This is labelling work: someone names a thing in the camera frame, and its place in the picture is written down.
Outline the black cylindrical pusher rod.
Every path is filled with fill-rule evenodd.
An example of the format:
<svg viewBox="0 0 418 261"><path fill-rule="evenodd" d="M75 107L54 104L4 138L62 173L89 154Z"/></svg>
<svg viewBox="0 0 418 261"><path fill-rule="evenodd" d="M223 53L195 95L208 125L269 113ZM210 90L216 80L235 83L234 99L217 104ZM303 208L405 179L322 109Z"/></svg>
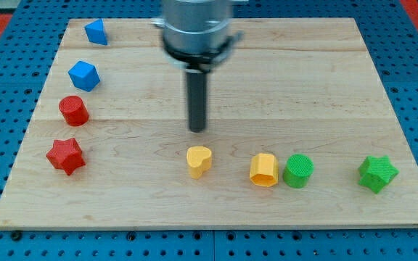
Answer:
<svg viewBox="0 0 418 261"><path fill-rule="evenodd" d="M199 71L185 72L187 87L187 112L191 132L199 133L206 127L207 74Z"/></svg>

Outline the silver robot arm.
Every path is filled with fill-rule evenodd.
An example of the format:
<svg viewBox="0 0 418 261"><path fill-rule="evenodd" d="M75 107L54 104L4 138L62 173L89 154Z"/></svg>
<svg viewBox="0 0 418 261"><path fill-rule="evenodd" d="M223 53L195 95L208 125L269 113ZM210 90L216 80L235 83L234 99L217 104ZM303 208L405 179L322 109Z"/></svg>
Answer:
<svg viewBox="0 0 418 261"><path fill-rule="evenodd" d="M164 0L152 23L162 30L163 50L184 71L188 129L206 129L208 75L224 63L244 33L231 32L230 0Z"/></svg>

